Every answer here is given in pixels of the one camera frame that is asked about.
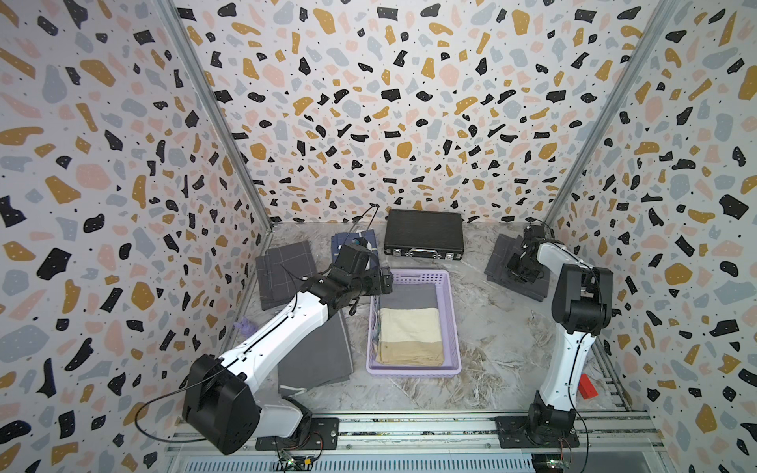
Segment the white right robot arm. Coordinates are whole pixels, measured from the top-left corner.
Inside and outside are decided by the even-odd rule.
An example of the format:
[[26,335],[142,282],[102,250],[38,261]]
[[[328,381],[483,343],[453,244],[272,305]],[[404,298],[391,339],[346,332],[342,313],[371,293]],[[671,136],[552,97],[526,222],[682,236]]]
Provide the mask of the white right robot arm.
[[551,299],[555,347],[546,379],[528,410],[524,434],[535,445],[564,443],[580,417],[576,403],[585,360],[611,321],[613,273],[581,260],[542,222],[526,226],[507,268],[526,285],[542,276],[557,277]]

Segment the purple plastic basket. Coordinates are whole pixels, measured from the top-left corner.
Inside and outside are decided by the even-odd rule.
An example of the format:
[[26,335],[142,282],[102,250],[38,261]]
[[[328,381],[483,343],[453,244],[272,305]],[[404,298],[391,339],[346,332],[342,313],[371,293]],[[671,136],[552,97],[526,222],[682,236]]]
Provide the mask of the purple plastic basket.
[[419,290],[433,286],[436,293],[436,308],[440,313],[440,330],[444,361],[438,367],[399,365],[392,366],[379,360],[380,350],[380,309],[386,297],[372,297],[369,347],[366,360],[367,371],[380,378],[452,378],[461,372],[461,352],[457,336],[457,321],[453,308],[453,292],[449,272],[430,268],[399,268],[392,271],[392,296],[411,292],[415,296]]

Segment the navy blue checked pillowcase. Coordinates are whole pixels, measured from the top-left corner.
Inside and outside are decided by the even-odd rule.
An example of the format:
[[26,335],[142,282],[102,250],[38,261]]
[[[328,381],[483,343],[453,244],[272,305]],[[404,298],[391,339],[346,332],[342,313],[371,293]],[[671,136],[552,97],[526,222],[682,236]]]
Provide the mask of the navy blue checked pillowcase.
[[331,256],[332,261],[337,260],[341,248],[345,244],[353,244],[358,238],[363,238],[367,242],[367,248],[374,254],[379,255],[379,248],[376,233],[374,230],[366,230],[356,233],[338,233],[331,238]]

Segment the grey beige striped pillowcase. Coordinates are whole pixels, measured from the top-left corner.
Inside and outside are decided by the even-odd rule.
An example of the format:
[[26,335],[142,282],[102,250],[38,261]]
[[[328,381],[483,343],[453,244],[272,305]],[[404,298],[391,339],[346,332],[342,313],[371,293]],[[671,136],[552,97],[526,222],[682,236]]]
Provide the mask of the grey beige striped pillowcase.
[[380,297],[376,360],[392,367],[440,367],[445,362],[437,289],[398,285]]

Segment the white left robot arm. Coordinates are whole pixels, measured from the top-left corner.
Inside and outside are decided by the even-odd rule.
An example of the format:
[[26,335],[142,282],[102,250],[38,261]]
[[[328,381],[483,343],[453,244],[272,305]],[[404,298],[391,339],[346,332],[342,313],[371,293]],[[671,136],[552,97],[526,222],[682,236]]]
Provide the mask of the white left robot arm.
[[279,395],[256,401],[254,394],[308,335],[360,297],[391,293],[392,284],[392,272],[368,242],[349,240],[326,272],[304,279],[294,299],[258,332],[219,358],[203,355],[191,365],[183,420],[225,455],[252,438],[305,445],[311,411]]

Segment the plain dark grey pillowcase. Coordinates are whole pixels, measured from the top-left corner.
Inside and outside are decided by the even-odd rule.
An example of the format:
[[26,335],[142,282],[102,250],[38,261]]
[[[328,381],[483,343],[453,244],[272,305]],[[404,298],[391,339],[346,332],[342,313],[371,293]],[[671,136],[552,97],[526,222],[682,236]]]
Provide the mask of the plain dark grey pillowcase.
[[278,365],[278,391],[295,396],[353,374],[352,351],[343,312],[303,339]]

